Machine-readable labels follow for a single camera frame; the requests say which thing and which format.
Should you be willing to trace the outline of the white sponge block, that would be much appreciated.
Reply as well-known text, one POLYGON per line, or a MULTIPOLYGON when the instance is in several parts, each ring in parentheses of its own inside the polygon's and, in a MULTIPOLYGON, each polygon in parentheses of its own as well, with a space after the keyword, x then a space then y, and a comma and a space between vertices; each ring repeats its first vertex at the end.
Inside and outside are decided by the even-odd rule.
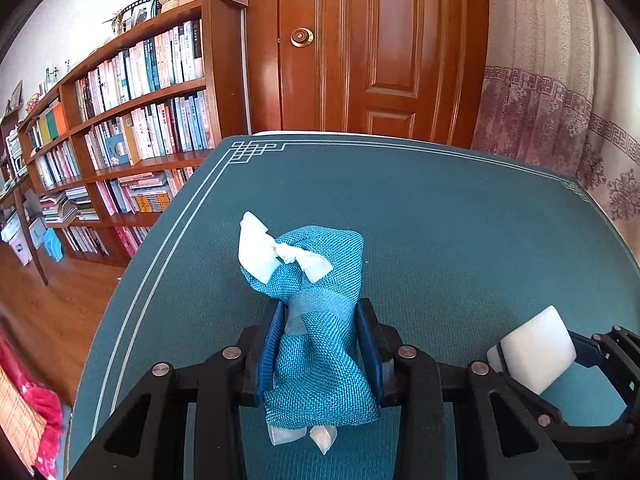
POLYGON ((577 352, 558 310, 549 306, 504 336, 486 356, 495 372, 541 394, 570 368, 577 352))

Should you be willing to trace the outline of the blue woven cloth pouch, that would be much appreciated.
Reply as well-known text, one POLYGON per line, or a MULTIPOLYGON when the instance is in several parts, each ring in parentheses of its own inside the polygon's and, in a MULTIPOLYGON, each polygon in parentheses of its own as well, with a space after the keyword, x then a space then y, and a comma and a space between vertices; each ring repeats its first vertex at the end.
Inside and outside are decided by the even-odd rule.
POLYGON ((241 271, 252 289, 288 309, 262 396, 274 445, 308 437, 327 453, 338 428, 380 416, 356 361, 362 256, 356 231, 302 226, 272 237, 254 214, 243 214, 241 271))

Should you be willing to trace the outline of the teal table mat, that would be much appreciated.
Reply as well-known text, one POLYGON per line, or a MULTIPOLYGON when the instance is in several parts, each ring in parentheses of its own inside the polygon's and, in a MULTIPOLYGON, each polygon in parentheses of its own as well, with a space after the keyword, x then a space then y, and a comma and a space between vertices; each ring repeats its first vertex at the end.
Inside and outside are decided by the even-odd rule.
POLYGON ((223 140, 152 226, 96 330, 70 427, 70 466, 151 367, 203 362, 258 323, 240 223, 363 238, 363 296, 435 360, 468 365, 555 307, 600 339, 639 328, 639 266, 575 180, 435 144, 270 132, 223 140))

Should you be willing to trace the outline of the wooden bookshelf with books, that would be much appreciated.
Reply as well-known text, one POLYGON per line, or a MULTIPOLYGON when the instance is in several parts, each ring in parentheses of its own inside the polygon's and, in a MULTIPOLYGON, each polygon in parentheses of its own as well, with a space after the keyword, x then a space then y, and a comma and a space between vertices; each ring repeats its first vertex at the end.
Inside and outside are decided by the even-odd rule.
POLYGON ((194 0, 96 50, 13 137, 64 254, 126 266, 214 148, 246 130, 241 10, 194 0))

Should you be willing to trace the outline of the purple patterned white curtain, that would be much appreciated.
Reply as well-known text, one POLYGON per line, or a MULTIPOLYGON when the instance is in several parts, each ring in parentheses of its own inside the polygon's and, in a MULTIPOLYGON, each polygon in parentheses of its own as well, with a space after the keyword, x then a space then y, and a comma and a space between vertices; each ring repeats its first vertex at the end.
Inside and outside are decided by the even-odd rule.
POLYGON ((472 141, 575 178, 639 250, 639 51, 604 0, 489 0, 472 141))

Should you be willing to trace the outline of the brown wooden door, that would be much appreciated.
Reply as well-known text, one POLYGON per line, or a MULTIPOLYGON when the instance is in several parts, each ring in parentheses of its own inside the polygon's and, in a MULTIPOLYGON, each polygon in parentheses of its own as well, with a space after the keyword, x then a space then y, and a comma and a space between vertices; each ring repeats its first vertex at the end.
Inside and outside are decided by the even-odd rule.
POLYGON ((489 0, 250 0, 252 126, 468 148, 488 21, 489 0), (299 27, 311 46, 292 46, 299 27))

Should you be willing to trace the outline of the brass door knob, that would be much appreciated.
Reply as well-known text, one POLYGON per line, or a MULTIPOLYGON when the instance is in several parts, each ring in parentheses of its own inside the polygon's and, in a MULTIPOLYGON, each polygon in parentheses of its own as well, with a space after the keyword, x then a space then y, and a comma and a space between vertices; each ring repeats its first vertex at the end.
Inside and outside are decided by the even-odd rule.
POLYGON ((314 32, 306 27, 296 28, 291 32, 290 41, 294 48, 309 47, 314 42, 314 32))

